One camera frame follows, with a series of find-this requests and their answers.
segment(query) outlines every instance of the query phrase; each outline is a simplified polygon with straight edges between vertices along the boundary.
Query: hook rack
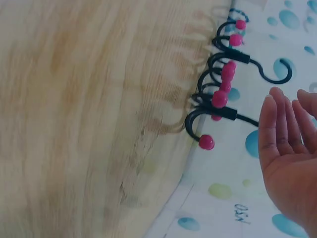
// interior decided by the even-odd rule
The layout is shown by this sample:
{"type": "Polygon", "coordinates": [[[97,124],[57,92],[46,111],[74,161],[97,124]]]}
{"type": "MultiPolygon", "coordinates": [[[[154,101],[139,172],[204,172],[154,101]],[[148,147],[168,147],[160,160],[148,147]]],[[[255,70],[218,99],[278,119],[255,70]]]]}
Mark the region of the hook rack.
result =
{"type": "Polygon", "coordinates": [[[243,39],[240,34],[233,34],[231,36],[221,36],[222,30],[230,25],[235,24],[239,30],[246,28],[246,22],[243,20],[225,22],[217,30],[216,37],[212,40],[212,44],[221,50],[208,58],[208,69],[202,73],[197,82],[197,93],[191,96],[192,100],[196,103],[195,109],[189,113],[185,119],[185,128],[188,134],[196,141],[199,142],[199,146],[206,150],[214,148],[214,140],[210,135],[197,136],[193,131],[193,122],[200,115],[210,115],[214,121],[218,121],[221,118],[229,120],[242,120],[250,123],[256,127],[259,127],[259,123],[247,116],[238,114],[238,111],[229,107],[226,107],[228,102],[228,93],[231,90],[231,81],[234,78],[236,63],[239,61],[245,64],[253,64],[258,67],[261,77],[272,84],[284,84],[287,83],[293,76],[292,68],[289,63],[283,59],[280,60],[281,64],[287,68],[287,75],[282,80],[273,80],[268,78],[263,71],[263,67],[259,62],[252,59],[250,55],[244,54],[236,49],[227,47],[222,41],[229,41],[231,46],[239,46],[242,44],[243,39]],[[222,64],[221,67],[214,66],[215,63],[222,64]],[[210,75],[213,82],[204,83],[205,77],[210,75]],[[204,93],[204,90],[209,87],[218,87],[219,90],[213,94],[204,93]]]}

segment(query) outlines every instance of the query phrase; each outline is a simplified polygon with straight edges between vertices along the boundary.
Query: blue circle pattern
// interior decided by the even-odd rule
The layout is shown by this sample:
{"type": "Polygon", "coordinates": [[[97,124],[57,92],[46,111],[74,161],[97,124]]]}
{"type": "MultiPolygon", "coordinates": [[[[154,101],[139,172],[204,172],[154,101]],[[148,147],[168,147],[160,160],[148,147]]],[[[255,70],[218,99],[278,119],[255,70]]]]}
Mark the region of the blue circle pattern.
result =
{"type": "Polygon", "coordinates": [[[267,22],[271,26],[277,26],[277,24],[278,24],[277,20],[274,17],[271,17],[271,16],[267,19],[267,22]]]}
{"type": "Polygon", "coordinates": [[[313,19],[311,16],[308,16],[308,17],[307,17],[307,21],[308,21],[310,24],[312,24],[312,25],[315,25],[315,23],[316,23],[315,19],[313,19]]]}
{"type": "Polygon", "coordinates": [[[182,228],[189,230],[189,231],[197,232],[200,230],[200,225],[194,218],[183,217],[183,218],[178,219],[177,223],[182,228]]]}
{"type": "Polygon", "coordinates": [[[312,54],[313,56],[315,55],[315,52],[314,52],[314,50],[311,47],[305,46],[304,49],[305,49],[305,51],[307,51],[308,53],[312,54]]]}
{"type": "Polygon", "coordinates": [[[315,0],[311,0],[307,2],[307,5],[310,7],[310,9],[317,14],[317,2],[315,0]]]}
{"type": "Polygon", "coordinates": [[[279,79],[284,79],[286,76],[287,76],[287,68],[285,65],[283,65],[281,62],[280,62],[280,59],[283,59],[285,60],[286,62],[288,62],[288,64],[291,66],[291,69],[293,71],[293,78],[296,77],[296,68],[295,68],[295,65],[294,63],[290,60],[290,59],[287,59],[287,58],[279,58],[277,59],[275,62],[274,62],[274,65],[273,65],[273,70],[276,74],[276,76],[279,78],[279,79]]]}
{"type": "Polygon", "coordinates": [[[299,238],[308,238],[305,230],[297,225],[295,222],[287,219],[282,214],[277,214],[272,217],[272,222],[276,228],[278,228],[281,232],[288,234],[293,237],[299,238]]]}
{"type": "Polygon", "coordinates": [[[258,130],[252,131],[247,139],[246,139],[246,149],[248,153],[254,157],[259,157],[259,150],[258,150],[258,144],[259,144],[259,132],[258,130]]]}
{"type": "Polygon", "coordinates": [[[271,39],[273,39],[273,40],[277,40],[277,39],[278,39],[277,36],[274,36],[274,35],[271,35],[271,34],[269,34],[269,37],[270,37],[271,39]]]}
{"type": "Polygon", "coordinates": [[[240,93],[239,93],[238,89],[231,88],[230,93],[228,94],[228,100],[231,102],[235,102],[235,101],[239,100],[239,98],[240,98],[240,93]]]}
{"type": "Polygon", "coordinates": [[[279,19],[284,24],[284,26],[293,30],[299,28],[301,24],[298,17],[290,10],[282,10],[279,13],[279,19]]]}
{"type": "Polygon", "coordinates": [[[288,8],[293,8],[293,4],[290,0],[286,0],[284,3],[285,3],[285,6],[287,6],[288,8]]]}

